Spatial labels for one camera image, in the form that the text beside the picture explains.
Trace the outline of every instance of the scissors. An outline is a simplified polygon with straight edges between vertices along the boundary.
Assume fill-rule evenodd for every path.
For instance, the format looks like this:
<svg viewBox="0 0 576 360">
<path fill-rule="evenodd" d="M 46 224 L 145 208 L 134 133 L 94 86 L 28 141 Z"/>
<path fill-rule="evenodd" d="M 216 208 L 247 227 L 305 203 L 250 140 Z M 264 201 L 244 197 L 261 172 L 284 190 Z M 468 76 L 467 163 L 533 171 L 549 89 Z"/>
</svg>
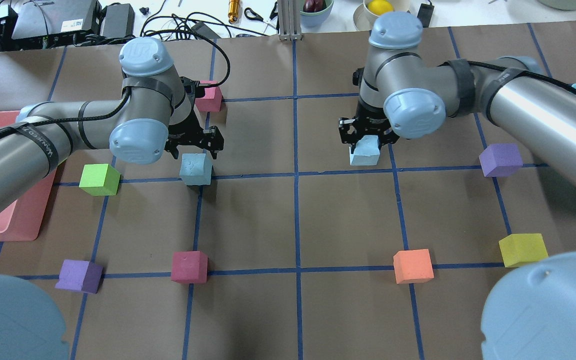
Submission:
<svg viewBox="0 0 576 360">
<path fill-rule="evenodd" d="M 261 23 L 265 23 L 265 29 L 263 29 L 263 33 L 265 34 L 269 25 L 273 28 L 277 28 L 274 25 L 274 23 L 272 23 L 272 20 L 274 20 L 275 18 L 277 18 L 279 16 L 279 12 L 277 11 L 277 6 L 278 6 L 278 2 L 275 1 L 274 7 L 272 8 L 272 11 L 270 12 L 270 17 L 268 18 L 268 20 L 264 19 L 260 14 L 256 13 L 255 10 L 251 9 L 250 7 L 246 7 L 244 9 L 244 16 L 246 17 L 246 19 L 248 19 L 250 21 L 260 21 Z"/>
</svg>

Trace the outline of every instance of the pink foam cube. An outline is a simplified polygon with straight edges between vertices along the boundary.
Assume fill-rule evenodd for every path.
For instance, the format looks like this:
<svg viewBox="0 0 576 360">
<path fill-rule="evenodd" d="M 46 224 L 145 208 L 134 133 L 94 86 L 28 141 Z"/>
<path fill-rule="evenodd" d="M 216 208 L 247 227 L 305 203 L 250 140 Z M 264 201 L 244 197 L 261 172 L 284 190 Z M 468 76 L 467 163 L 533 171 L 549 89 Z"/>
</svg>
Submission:
<svg viewBox="0 0 576 360">
<path fill-rule="evenodd" d="M 170 280 L 180 284 L 205 284 L 208 280 L 208 256 L 201 251 L 173 253 Z"/>
<path fill-rule="evenodd" d="M 397 284 L 425 283 L 435 278 L 427 248 L 398 251 L 392 259 Z"/>
<path fill-rule="evenodd" d="M 202 80 L 201 84 L 217 84 L 217 81 Z M 222 108 L 222 89 L 219 86 L 215 88 L 206 88 L 205 96 L 195 98 L 194 104 L 200 112 L 218 112 Z"/>
</svg>

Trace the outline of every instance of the black box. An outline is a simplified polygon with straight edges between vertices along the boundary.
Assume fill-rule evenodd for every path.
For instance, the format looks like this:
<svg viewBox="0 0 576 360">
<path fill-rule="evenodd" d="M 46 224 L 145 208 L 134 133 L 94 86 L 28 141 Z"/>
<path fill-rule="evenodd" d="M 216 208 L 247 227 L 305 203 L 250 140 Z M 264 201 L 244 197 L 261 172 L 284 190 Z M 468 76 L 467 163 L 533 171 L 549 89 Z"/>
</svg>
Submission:
<svg viewBox="0 0 576 360">
<path fill-rule="evenodd" d="M 41 49 L 44 38 L 51 47 L 70 45 L 73 37 L 99 34 L 100 13 L 98 0 L 26 2 L 19 11 L 12 39 L 22 49 Z"/>
</svg>

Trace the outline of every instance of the light blue foam cube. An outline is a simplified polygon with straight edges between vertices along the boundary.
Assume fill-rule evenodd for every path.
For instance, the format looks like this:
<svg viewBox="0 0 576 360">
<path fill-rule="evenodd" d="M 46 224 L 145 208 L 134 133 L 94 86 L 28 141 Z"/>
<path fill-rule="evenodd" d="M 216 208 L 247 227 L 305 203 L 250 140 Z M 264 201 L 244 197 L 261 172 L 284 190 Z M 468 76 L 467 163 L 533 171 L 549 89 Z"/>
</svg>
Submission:
<svg viewBox="0 0 576 360">
<path fill-rule="evenodd" d="M 350 165 L 352 166 L 375 166 L 379 161 L 379 136 L 377 135 L 364 135 L 357 145 L 354 147 L 354 152 L 351 148 L 348 149 L 350 153 Z"/>
<path fill-rule="evenodd" d="M 187 185 L 210 185 L 213 160 L 206 153 L 183 153 L 179 178 Z"/>
</svg>

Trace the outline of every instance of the bowl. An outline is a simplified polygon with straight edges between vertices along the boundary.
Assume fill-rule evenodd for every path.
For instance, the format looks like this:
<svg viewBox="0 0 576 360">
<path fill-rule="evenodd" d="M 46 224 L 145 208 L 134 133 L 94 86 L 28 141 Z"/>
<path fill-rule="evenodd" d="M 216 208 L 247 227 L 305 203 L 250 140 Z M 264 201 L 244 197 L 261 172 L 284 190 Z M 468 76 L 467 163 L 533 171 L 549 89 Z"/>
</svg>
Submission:
<svg viewBox="0 0 576 360">
<path fill-rule="evenodd" d="M 379 18 L 378 14 L 375 14 L 370 10 L 368 10 L 368 4 L 372 2 L 373 0 L 363 0 L 363 16 L 365 16 L 368 19 L 370 29 L 372 29 L 373 25 L 375 25 L 375 20 Z M 410 10 L 410 0 L 386 0 L 386 2 L 389 2 L 396 12 L 407 12 Z"/>
<path fill-rule="evenodd" d="M 299 9 L 304 8 L 305 2 L 306 2 L 306 0 L 301 0 L 301 2 L 300 2 L 301 7 Z M 322 25 L 322 23 L 324 21 L 326 21 L 326 19 L 330 15 L 330 11 L 332 10 L 332 6 L 335 4 L 335 0 L 325 0 L 325 2 L 326 2 L 326 8 L 321 10 L 321 11 L 317 11 L 315 13 L 307 13 L 307 12 L 304 12 L 302 10 L 299 10 L 299 13 L 301 14 L 300 21 L 301 21 L 302 27 L 307 27 L 307 28 L 318 27 L 319 25 Z"/>
<path fill-rule="evenodd" d="M 576 10 L 576 0 L 539 0 L 540 3 L 560 10 Z"/>
</svg>

